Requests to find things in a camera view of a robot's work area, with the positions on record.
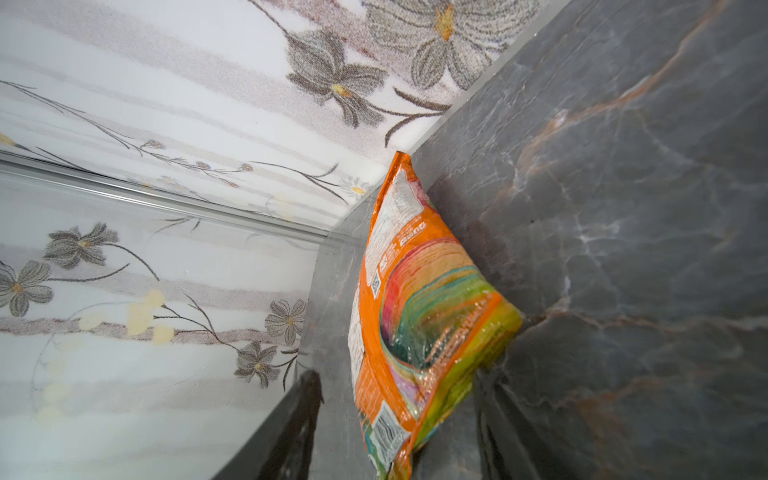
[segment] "yellow flower center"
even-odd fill
[[[342,84],[333,84],[331,85],[331,90],[335,91],[337,94],[342,95],[344,97],[351,97],[352,95],[349,94],[349,92],[344,88],[344,85]]]
[[[10,145],[11,147],[13,147],[13,146],[16,145],[16,142],[11,140],[9,137],[6,137],[5,135],[0,134],[0,144],[6,144],[6,145]]]
[[[440,13],[439,10],[435,10],[437,14],[437,21],[435,22],[435,30],[440,34],[443,40],[448,41],[451,38],[451,33],[456,30],[453,24],[453,5],[448,5],[445,10]]]

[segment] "flower stem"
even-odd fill
[[[150,273],[152,274],[152,276],[154,277],[155,280],[157,280],[158,282],[160,281],[160,277],[157,276],[157,274],[154,272],[154,270],[152,270],[152,267],[149,266],[149,264],[147,264],[147,262],[142,260],[141,257],[139,257],[136,253],[133,253],[129,249],[123,247],[122,245],[117,245],[116,243],[105,243],[104,245],[107,245],[107,246],[110,246],[110,247],[117,247],[117,248],[119,248],[121,250],[125,250],[126,252],[130,253],[131,255],[136,257],[136,260],[142,262],[144,264],[144,266],[147,267],[147,270],[150,271]]]
[[[77,170],[82,170],[82,171],[84,171],[84,172],[88,172],[89,174],[96,174],[96,172],[94,172],[94,171],[92,171],[92,170],[89,170],[89,169],[87,169],[87,168],[83,168],[83,167],[81,167],[80,165],[77,165],[77,164],[73,164],[73,163],[72,163],[72,162],[70,162],[69,160],[65,160],[65,159],[63,159],[63,158],[59,157],[58,155],[52,154],[51,152],[49,152],[49,151],[45,150],[44,148],[40,148],[40,147],[37,147],[37,149],[38,149],[38,150],[40,150],[40,151],[44,151],[46,154],[48,154],[48,155],[52,156],[52,157],[53,157],[55,160],[58,160],[58,161],[62,162],[62,163],[63,163],[65,166],[67,166],[67,167],[75,168],[75,169],[77,169]]]
[[[286,372],[283,374],[283,391],[286,391],[286,380],[288,379],[288,372],[290,371],[290,367],[293,366],[293,362],[296,361],[298,356],[294,356],[289,362],[288,366],[286,367]]]
[[[433,111],[428,114],[403,114],[397,111],[391,111],[387,110],[386,108],[377,107],[371,102],[365,100],[366,105],[371,107],[373,110],[380,111],[385,114],[390,115],[396,115],[398,117],[405,117],[401,121],[397,122],[394,127],[390,128],[389,131],[386,132],[386,135],[384,136],[384,146],[389,146],[389,139],[392,138],[392,135],[397,132],[397,130],[400,130],[400,128],[405,127],[407,124],[411,123],[412,121],[416,120],[417,118],[427,118],[427,117],[439,117],[445,113],[445,111]]]
[[[64,105],[62,103],[57,102],[56,100],[51,100],[50,98],[46,98],[46,97],[43,97],[40,94],[35,93],[33,91],[33,90],[35,90],[34,87],[27,87],[25,85],[13,83],[12,81],[4,81],[4,80],[0,80],[0,84],[8,85],[9,87],[15,88],[17,91],[21,92],[22,94],[24,94],[24,95],[26,95],[26,96],[28,96],[28,97],[36,100],[36,101],[39,101],[39,102],[41,102],[43,104],[46,104],[47,106],[49,106],[51,108],[54,108],[60,114],[71,114],[71,115],[74,115],[75,117],[77,117],[77,118],[79,118],[79,119],[81,119],[83,121],[88,122],[90,125],[96,127],[99,131],[101,131],[102,133],[106,134],[108,137],[112,138],[113,140],[117,141],[120,145],[122,145],[123,147],[127,148],[128,150],[136,150],[136,152],[138,152],[139,155],[141,155],[142,157],[144,156],[144,154],[147,154],[147,155],[150,155],[150,156],[152,156],[153,158],[155,158],[155,159],[157,159],[159,161],[165,162],[166,164],[176,165],[178,167],[186,168],[188,170],[201,171],[201,172],[205,173],[208,177],[215,178],[215,179],[220,180],[220,181],[222,181],[224,183],[227,183],[227,180],[222,178],[221,174],[227,175],[227,174],[236,173],[236,172],[240,172],[241,171],[241,170],[223,170],[223,169],[209,170],[207,168],[199,167],[199,166],[197,166],[195,164],[190,164],[189,161],[187,161],[186,159],[181,158],[181,157],[171,158],[171,157],[168,157],[167,155],[163,155],[163,154],[159,154],[157,152],[149,151],[149,150],[146,149],[146,146],[149,145],[149,142],[144,142],[142,145],[138,145],[137,142],[136,143],[132,142],[132,140],[134,139],[133,137],[129,137],[129,136],[127,136],[125,134],[122,134],[122,133],[120,133],[118,131],[112,130],[109,127],[106,127],[106,126],[98,123],[97,121],[91,120],[90,118],[85,116],[85,112],[84,111],[78,110],[76,108],[69,107],[67,105]],[[51,152],[45,151],[45,153],[47,153],[49,155],[53,155]],[[68,161],[66,161],[64,159],[61,159],[60,157],[57,157],[55,155],[53,155],[53,156],[55,158],[61,160],[61,161],[64,161],[66,164],[70,164],[73,167],[77,167],[76,165],[72,164],[71,162],[68,162]],[[193,195],[195,195],[196,197],[200,198],[201,200],[208,201],[205,198],[202,198],[200,195],[198,195],[198,194],[196,194],[196,193],[194,193],[192,191],[191,191],[191,193]]]
[[[288,365],[289,363],[293,363],[293,360],[295,360],[295,359],[296,359],[296,357],[293,357],[292,359],[288,360],[285,363],[280,363],[279,365],[272,365],[272,366],[274,366],[274,367],[285,366],[285,365]]]
[[[261,10],[261,12],[262,12],[262,13],[264,13],[264,14],[266,15],[266,17],[267,17],[269,20],[271,20],[271,22],[272,22],[272,23],[274,23],[275,25],[277,25],[277,27],[278,27],[280,30],[282,30],[282,31],[283,31],[283,33],[285,34],[285,36],[286,36],[286,37],[290,37],[290,33],[288,33],[288,31],[285,29],[285,27],[283,27],[283,26],[282,26],[282,25],[281,25],[281,24],[280,24],[280,23],[279,23],[277,20],[275,20],[275,18],[274,18],[272,15],[270,15],[270,13],[269,13],[269,12],[268,12],[266,9],[264,9],[264,7],[262,7],[261,5],[259,5],[258,3],[256,3],[256,1],[255,1],[255,0],[248,0],[248,2],[251,2],[251,3],[253,4],[253,6],[254,6],[254,7],[258,8],[259,10]]]
[[[411,94],[405,93],[404,91],[398,90],[397,87],[392,87],[392,89],[395,91],[398,97],[411,102],[417,107],[426,108],[427,110],[442,111],[442,112],[445,112],[450,107],[452,107],[452,105],[448,105],[448,104],[439,104],[434,101],[422,100],[421,98],[417,98]]]
[[[101,302],[101,303],[94,303],[93,305],[88,305],[86,307],[83,307],[83,308],[79,309],[77,312],[72,313],[70,316],[67,317],[67,320],[71,320],[78,313],[82,313],[85,310],[88,310],[88,309],[93,308],[95,306],[103,306],[103,305],[128,305],[129,303],[133,303],[133,302]]]
[[[205,326],[205,325],[203,325],[202,323],[200,323],[200,322],[196,322],[196,321],[194,321],[194,320],[192,320],[192,319],[188,319],[188,318],[187,318],[187,317],[185,317],[185,316],[181,316],[181,315],[153,315],[153,317],[154,317],[155,319],[159,319],[159,318],[178,318],[178,319],[186,320],[186,321],[188,321],[188,322],[192,322],[192,323],[194,323],[194,324],[196,324],[196,325],[202,326],[202,327],[205,329],[205,331],[206,331],[206,332],[213,334],[213,332],[211,332],[211,331],[208,329],[208,327],[206,327],[206,326]]]
[[[326,173],[324,173],[322,175],[310,175],[310,174],[305,174],[304,172],[296,170],[294,168],[286,167],[284,165],[270,164],[270,163],[267,163],[267,162],[259,162],[259,161],[251,161],[250,163],[251,164],[256,164],[256,165],[268,165],[270,167],[284,168],[285,170],[290,170],[292,172],[295,172],[295,173],[301,175],[302,177],[304,177],[305,179],[307,179],[311,184],[316,185],[317,187],[322,188],[323,190],[325,190],[325,191],[329,192],[330,194],[332,194],[334,197],[338,197],[345,204],[349,205],[349,202],[347,202],[344,199],[344,197],[342,197],[341,195],[339,195],[335,191],[331,190],[330,188],[326,187],[325,185],[321,185],[319,183],[319,182],[322,182],[322,183],[324,183],[326,185],[330,185],[331,187],[339,187],[339,185],[337,185],[337,184],[332,184],[332,183],[330,183],[328,181],[320,180],[321,177],[325,177],[326,175],[331,174],[336,169],[336,167],[338,167],[338,164],[334,165],[330,170],[328,170]]]
[[[175,227],[177,225],[181,225],[182,223],[186,223],[189,220],[191,220],[191,219],[189,219],[189,218],[182,218],[181,220],[166,220],[166,221],[173,221],[173,223],[170,223],[170,224],[166,225],[165,227],[161,227],[160,229],[155,230],[155,232],[152,235],[155,235],[156,233],[160,233],[161,231],[163,231],[163,230],[165,230],[167,228]]]
[[[48,282],[78,282],[78,283],[94,282],[95,280],[103,280],[103,279],[105,279],[107,277],[116,275],[117,273],[120,273],[121,271],[123,271],[125,269],[125,267],[127,267],[128,265],[131,265],[131,264],[130,263],[126,263],[125,265],[122,266],[122,268],[118,268],[117,270],[115,270],[112,273],[108,273],[107,275],[103,275],[103,276],[97,276],[95,278],[49,278],[46,281],[48,281]]]
[[[208,320],[208,326],[210,327],[210,330],[209,330],[210,334],[214,336],[214,338],[218,341],[218,343],[221,343],[222,345],[226,345],[226,346],[228,346],[230,348],[235,349],[237,352],[239,352],[240,349],[238,349],[236,346],[230,345],[229,343],[224,342],[222,339],[219,338],[219,336],[216,334],[216,331],[214,330],[214,325],[210,321],[210,317],[208,316],[207,313],[205,313],[205,311],[203,309],[200,308],[200,305],[197,305],[197,302],[194,301],[194,298],[192,298],[191,296],[187,295],[186,293],[184,294],[184,296],[186,298],[190,299],[190,301],[192,303],[194,303],[194,308],[196,308],[198,312],[202,313],[203,316],[205,317],[205,319]]]
[[[179,317],[179,318],[182,318],[182,316],[181,316],[181,315],[179,315],[178,313],[176,313],[176,310],[174,310],[174,309],[170,308],[170,307],[169,307],[168,305],[166,305],[165,303],[163,303],[162,305],[160,305],[160,307],[162,307],[162,308],[165,308],[165,309],[166,309],[166,310],[168,310],[169,312],[173,313],[175,316],[177,316],[177,317]]]

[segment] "marble veining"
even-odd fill
[[[768,472],[765,18],[750,0],[573,0],[412,155],[528,317],[495,368],[580,478]],[[344,343],[371,207],[313,280],[302,348],[329,392],[314,478],[372,471]],[[416,478],[479,478],[471,410],[449,422]]]

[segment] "nutrition label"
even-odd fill
[[[371,230],[366,248],[366,282],[371,286],[377,277],[377,266],[389,245],[400,230],[413,217],[420,214],[424,206],[413,194],[405,171],[395,176],[392,185],[384,196],[384,201],[376,218],[376,225]]]
[[[352,390],[354,392],[357,377],[360,376],[362,358],[366,354],[366,347],[362,344],[362,325],[360,324],[360,285],[357,286],[355,298],[352,301],[352,315],[349,318],[346,345],[349,347],[349,360],[352,363]]]

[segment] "colorful bag graphic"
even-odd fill
[[[398,152],[371,219],[348,338],[355,402],[379,479],[410,478],[412,453],[521,324],[442,221],[410,156]]]

